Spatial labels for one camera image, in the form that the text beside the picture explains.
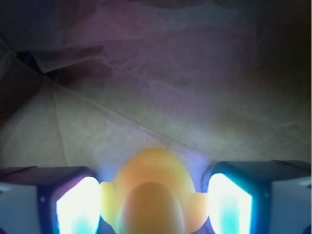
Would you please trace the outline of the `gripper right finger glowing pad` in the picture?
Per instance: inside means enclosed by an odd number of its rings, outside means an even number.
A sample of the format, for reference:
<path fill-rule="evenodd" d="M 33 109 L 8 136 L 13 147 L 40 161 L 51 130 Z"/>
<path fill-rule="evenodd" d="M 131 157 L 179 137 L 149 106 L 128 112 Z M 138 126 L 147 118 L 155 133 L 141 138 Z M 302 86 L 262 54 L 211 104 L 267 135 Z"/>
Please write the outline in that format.
<path fill-rule="evenodd" d="M 221 161 L 207 192 L 216 234 L 309 234 L 311 164 L 298 160 Z"/>

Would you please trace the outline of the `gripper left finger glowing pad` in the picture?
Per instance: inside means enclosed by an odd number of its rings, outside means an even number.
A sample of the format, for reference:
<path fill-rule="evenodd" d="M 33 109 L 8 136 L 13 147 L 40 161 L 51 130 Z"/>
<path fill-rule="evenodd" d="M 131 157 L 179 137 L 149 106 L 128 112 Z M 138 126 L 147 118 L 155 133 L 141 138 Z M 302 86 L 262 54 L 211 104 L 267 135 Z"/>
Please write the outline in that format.
<path fill-rule="evenodd" d="M 0 171 L 2 234 L 96 234 L 99 181 L 85 166 Z"/>

